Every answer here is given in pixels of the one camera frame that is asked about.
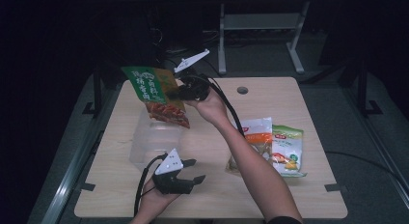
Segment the dark background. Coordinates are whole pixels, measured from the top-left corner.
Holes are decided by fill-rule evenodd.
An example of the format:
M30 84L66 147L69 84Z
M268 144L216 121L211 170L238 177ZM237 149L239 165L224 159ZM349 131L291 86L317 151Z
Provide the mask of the dark background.
M163 49L151 44L150 22L189 47L200 46L201 30L217 29L218 22L211 21L218 18L214 6L191 6L187 13L187 7L168 5L161 16L151 17L144 6L131 3L0 0L0 209L5 223L27 221L93 70L101 69L109 87L123 80L120 66L160 67ZM181 16L194 16L196 22L176 25ZM409 117L407 20L408 0L314 0L304 31L328 32L322 64L363 56Z

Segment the wooden table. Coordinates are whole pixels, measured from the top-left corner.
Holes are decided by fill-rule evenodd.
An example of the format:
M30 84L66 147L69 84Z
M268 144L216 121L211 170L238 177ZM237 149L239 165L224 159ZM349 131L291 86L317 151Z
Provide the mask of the wooden table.
M272 117L273 124L304 130L302 172L305 178L286 179L304 218L344 218L345 203L339 191L327 192L325 184L336 183L313 121L296 81L291 77L219 78L240 119ZM236 89L247 87L240 95ZM191 128L181 136L179 155L196 158L195 166L183 169L181 179L206 175L192 193L174 201L160 217L262 218L243 180L225 171L229 148L216 128L192 107L186 107ZM144 104L126 81L99 145L86 183L75 207L80 217L131 217L141 171L129 161L133 133Z

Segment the person's arm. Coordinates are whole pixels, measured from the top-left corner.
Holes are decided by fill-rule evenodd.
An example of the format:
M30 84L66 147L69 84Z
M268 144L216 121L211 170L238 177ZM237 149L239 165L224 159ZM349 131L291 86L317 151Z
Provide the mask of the person's arm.
M149 224L157 215L162 213L180 194L162 194L154 188L152 179L144 185L143 192L147 192L141 198L138 213L130 224Z
M186 101L225 138L240 174L264 219L293 217L302 222L291 192L281 175L257 153L232 125L224 102L212 89L204 101Z

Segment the clear plastic box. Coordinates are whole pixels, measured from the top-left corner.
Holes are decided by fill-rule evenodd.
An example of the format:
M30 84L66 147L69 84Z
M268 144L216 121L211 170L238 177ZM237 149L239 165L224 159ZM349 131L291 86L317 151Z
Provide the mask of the clear plastic box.
M150 119L148 111L144 109L133 134L130 162L143 170L158 155L178 150L182 131L182 126ZM160 162L157 160L151 168Z

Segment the person's hand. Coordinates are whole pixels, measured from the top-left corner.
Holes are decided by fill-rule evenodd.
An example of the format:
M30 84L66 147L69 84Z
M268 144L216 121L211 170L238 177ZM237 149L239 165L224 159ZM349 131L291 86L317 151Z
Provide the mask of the person's hand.
M214 126L230 122L226 104L212 88L209 89L209 94L205 100L185 100L184 103L195 107L199 114Z
M154 188L152 179L144 185L143 194L141 198L141 205L138 213L131 221L131 224L148 224L157 215L162 213L180 194L162 194L159 190Z

